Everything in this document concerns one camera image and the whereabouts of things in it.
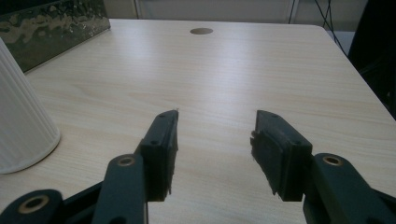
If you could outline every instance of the white cup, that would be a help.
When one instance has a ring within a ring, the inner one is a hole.
[[[0,38],[0,174],[41,161],[60,138],[59,129]]]

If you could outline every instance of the ribbed surface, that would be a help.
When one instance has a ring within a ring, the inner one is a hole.
[[[0,50],[0,174],[6,174],[42,160],[61,135],[1,39]]]

